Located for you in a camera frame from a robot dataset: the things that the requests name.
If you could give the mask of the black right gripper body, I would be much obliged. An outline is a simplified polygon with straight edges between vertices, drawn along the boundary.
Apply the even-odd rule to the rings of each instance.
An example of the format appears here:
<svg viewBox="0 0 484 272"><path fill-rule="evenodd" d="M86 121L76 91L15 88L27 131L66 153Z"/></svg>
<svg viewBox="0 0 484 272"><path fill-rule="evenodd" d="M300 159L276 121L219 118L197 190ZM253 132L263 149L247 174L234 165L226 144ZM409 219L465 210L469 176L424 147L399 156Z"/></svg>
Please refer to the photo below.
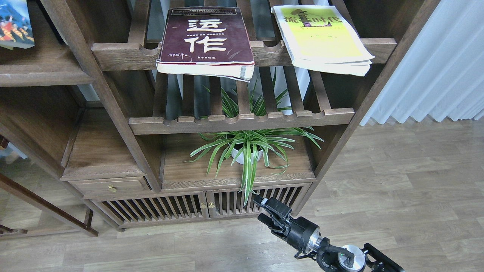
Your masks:
<svg viewBox="0 0 484 272"><path fill-rule="evenodd" d="M271 230L290 246L303 253L311 253L321 240L319 226L304 217L291 217L292 209L272 197L266 203L266 211L278 222L279 230Z"/></svg>

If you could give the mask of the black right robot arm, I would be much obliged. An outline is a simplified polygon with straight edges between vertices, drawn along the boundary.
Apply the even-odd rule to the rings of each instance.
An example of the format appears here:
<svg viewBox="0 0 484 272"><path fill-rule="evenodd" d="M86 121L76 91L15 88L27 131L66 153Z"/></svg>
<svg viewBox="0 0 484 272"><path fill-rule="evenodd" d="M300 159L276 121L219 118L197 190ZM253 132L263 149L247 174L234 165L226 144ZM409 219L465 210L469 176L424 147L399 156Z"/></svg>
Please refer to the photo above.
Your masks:
<svg viewBox="0 0 484 272"><path fill-rule="evenodd" d="M298 252L296 259L311 258L325 272L362 272L369 267L374 272L403 272L404 269L377 250L370 243L363 249L354 245L332 246L321 236L319 226L304 217L293 218L292 209L276 198L254 196L254 203L264 208L258 220L271 229L271 233L287 242Z"/></svg>

